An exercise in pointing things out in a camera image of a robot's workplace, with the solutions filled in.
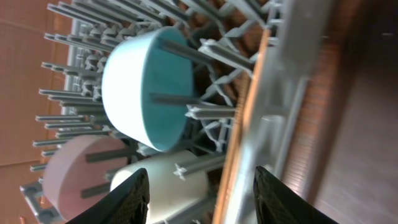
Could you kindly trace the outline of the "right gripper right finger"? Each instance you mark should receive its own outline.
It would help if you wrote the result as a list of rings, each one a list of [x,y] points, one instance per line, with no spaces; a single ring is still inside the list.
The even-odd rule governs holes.
[[[262,166],[256,167],[253,191],[259,224],[336,224]]]

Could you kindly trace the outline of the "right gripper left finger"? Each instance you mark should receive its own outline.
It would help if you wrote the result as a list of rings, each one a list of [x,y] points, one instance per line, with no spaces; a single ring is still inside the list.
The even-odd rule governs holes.
[[[149,177],[141,168],[67,224],[145,224],[149,202]]]

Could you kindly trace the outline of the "cream white cup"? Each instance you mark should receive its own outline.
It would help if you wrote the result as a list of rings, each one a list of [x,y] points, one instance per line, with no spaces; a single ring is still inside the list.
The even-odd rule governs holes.
[[[188,176],[185,180],[174,174],[176,163],[196,159],[190,151],[160,154],[130,164],[114,175],[110,190],[114,190],[130,175],[145,168],[149,176],[150,202],[147,223],[157,223],[191,206],[207,195],[209,181],[204,172]]]

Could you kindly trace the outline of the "pink saucer plate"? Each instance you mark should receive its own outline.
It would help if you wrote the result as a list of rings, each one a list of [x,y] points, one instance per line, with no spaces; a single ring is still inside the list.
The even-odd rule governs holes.
[[[81,198],[81,191],[103,185],[105,172],[127,165],[125,157],[86,162],[86,155],[124,149],[125,144],[109,136],[77,136],[59,148],[44,170],[42,188],[45,197],[57,209],[60,216],[69,221],[99,202],[109,190],[88,198]]]

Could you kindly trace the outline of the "wooden chopstick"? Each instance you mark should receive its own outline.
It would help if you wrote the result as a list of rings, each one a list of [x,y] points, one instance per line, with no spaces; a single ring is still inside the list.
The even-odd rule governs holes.
[[[262,33],[261,43],[258,51],[258,58],[254,65],[252,78],[246,80],[243,87],[246,91],[239,97],[238,109],[235,112],[234,125],[229,140],[228,151],[224,162],[221,182],[218,189],[218,198],[213,214],[213,224],[223,224],[229,203],[233,198],[236,183],[242,172],[243,159],[243,138],[249,134],[249,128],[254,114],[256,94],[259,91],[261,72],[266,59],[267,46],[271,31],[265,29]]]

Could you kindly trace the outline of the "light blue bowl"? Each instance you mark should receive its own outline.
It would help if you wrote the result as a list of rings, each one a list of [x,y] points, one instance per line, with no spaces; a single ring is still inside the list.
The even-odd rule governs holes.
[[[101,82],[102,102],[111,124],[160,152],[179,142],[187,108],[158,103],[154,95],[194,94],[191,61],[162,50],[163,40],[187,46],[183,34],[173,27],[132,37],[111,52]]]

